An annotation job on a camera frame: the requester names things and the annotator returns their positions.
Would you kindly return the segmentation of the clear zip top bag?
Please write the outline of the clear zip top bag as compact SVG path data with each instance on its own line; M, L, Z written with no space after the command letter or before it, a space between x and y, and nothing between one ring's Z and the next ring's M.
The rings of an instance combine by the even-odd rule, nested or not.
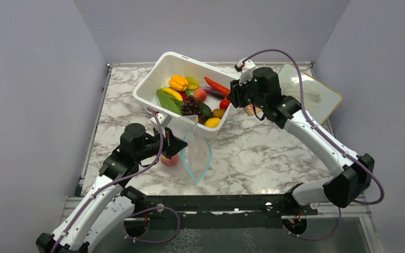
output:
M167 127L188 146L178 153L180 160L175 167L164 167L172 175L198 184L206 175L213 158L210 144L202 137L198 118L195 115L172 117Z

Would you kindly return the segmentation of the purple grape bunch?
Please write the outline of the purple grape bunch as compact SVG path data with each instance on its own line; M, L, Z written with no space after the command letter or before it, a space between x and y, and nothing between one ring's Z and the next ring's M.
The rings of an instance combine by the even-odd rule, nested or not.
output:
M186 97L180 110L184 116L197 115L198 119L205 119L204 114L200 110L199 101L197 101L193 95Z

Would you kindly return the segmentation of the orange carrot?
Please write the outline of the orange carrot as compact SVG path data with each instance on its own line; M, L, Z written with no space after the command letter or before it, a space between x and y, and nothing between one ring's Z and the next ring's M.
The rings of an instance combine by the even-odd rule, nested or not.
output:
M204 77L204 79L209 86L220 92L224 97L227 97L227 95L230 93L230 89L220 85L219 83L211 80L210 78Z

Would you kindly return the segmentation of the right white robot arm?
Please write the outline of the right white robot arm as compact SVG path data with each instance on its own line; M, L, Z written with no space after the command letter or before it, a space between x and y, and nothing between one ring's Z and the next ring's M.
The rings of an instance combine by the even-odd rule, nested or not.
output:
M301 183L287 191L283 200L287 213L295 215L316 202L345 208L370 186L373 157L343 145L318 125L297 99L283 95L278 74L270 67L254 69L246 82L231 81L227 98L236 108L251 104L262 109L266 119L300 140L332 175L329 181Z

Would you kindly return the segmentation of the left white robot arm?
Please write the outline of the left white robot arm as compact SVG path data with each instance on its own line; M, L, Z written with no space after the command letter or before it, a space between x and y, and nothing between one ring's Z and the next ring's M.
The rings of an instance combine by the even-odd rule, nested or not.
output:
M147 205L144 193L127 183L147 170L140 169L141 161L150 157L159 161L161 155L172 158L188 144L169 128L153 132L148 134L139 123L125 127L119 146L105 159L91 190L60 226L37 238L39 252L91 252L124 218L156 209Z

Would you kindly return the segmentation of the peach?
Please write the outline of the peach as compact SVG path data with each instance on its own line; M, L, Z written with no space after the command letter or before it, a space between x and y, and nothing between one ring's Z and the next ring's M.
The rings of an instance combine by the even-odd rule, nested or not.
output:
M193 96L194 96L195 100L197 100L198 102L205 102L207 99L207 93L203 89L195 90L193 93Z

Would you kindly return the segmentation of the red apple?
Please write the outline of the red apple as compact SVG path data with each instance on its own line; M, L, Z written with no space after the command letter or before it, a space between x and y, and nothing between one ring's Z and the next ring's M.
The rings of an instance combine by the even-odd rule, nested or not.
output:
M179 155L174 155L171 158L167 158L163 154L160 156L160 162L166 167L175 167L179 163L180 157Z

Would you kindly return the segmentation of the orange bell pepper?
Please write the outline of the orange bell pepper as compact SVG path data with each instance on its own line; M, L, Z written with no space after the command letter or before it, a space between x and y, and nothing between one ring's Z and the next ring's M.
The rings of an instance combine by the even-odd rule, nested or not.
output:
M180 75L173 75L170 78L169 86L176 91L185 91L188 87L188 81Z

